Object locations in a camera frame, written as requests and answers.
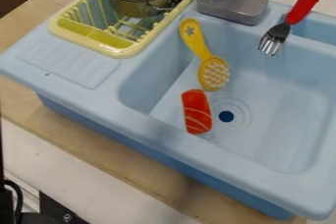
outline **sink basin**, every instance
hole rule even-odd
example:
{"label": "sink basin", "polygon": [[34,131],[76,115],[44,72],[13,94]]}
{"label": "sink basin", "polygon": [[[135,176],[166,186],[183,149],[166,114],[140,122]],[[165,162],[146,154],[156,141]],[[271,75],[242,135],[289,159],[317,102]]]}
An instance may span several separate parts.
{"label": "sink basin", "polygon": [[[55,37],[46,22],[3,54],[0,69],[49,108],[265,214],[325,219],[336,202],[336,19],[311,13],[276,57],[257,51],[288,10],[271,2],[248,27],[202,15],[194,2],[130,59]],[[206,93],[214,125],[200,136],[187,133],[182,111],[181,93],[200,88],[198,58],[178,33],[186,17],[232,72]]]}

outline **wooden table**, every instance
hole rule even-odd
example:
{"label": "wooden table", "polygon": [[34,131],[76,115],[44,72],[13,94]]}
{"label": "wooden table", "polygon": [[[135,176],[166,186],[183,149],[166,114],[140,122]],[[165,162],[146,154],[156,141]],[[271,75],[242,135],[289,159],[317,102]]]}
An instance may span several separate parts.
{"label": "wooden table", "polygon": [[[28,0],[0,20],[0,53],[72,0]],[[183,213],[213,224],[306,223],[273,220],[116,141],[45,108],[26,87],[0,78],[3,116]]]}

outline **dish drainer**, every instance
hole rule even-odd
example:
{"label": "dish drainer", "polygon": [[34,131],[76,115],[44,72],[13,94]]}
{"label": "dish drainer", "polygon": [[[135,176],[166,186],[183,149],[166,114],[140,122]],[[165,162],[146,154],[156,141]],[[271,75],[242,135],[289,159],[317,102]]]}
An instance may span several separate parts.
{"label": "dish drainer", "polygon": [[156,17],[130,18],[109,0],[78,0],[49,23],[56,36],[113,58],[142,52],[193,0],[183,0],[171,12]]}

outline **drain hole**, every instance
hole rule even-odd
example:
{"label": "drain hole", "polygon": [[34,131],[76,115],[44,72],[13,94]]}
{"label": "drain hole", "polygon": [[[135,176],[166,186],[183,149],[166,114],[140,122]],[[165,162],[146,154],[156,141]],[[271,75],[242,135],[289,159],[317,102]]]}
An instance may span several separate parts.
{"label": "drain hole", "polygon": [[235,119],[235,115],[231,111],[222,111],[218,117],[224,123],[230,123]]}

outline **gray faucet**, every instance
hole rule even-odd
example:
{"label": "gray faucet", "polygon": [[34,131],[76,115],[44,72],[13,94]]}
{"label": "gray faucet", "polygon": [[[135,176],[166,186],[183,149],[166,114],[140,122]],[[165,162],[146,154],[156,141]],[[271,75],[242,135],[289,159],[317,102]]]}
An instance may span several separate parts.
{"label": "gray faucet", "polygon": [[233,22],[256,25],[267,10],[268,0],[198,0],[198,10]]}

